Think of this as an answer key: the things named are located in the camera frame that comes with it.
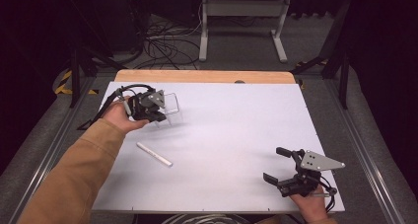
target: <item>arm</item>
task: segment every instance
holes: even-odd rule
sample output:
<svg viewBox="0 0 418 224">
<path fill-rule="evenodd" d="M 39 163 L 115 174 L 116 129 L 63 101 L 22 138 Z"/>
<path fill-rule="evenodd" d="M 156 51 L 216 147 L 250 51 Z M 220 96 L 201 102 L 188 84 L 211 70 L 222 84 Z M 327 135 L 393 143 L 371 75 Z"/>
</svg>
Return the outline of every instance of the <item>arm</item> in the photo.
<svg viewBox="0 0 418 224">
<path fill-rule="evenodd" d="M 19 223 L 89 223 L 90 212 L 127 132 L 148 120 L 129 121 L 113 103 L 62 156 L 42 182 Z"/>
<path fill-rule="evenodd" d="M 315 193 L 323 193 L 322 186 L 317 186 Z M 290 198 L 298 205 L 302 216 L 309 224 L 336 224 L 333 218 L 328 218 L 325 210 L 325 198 L 299 194 L 291 195 Z"/>
</svg>

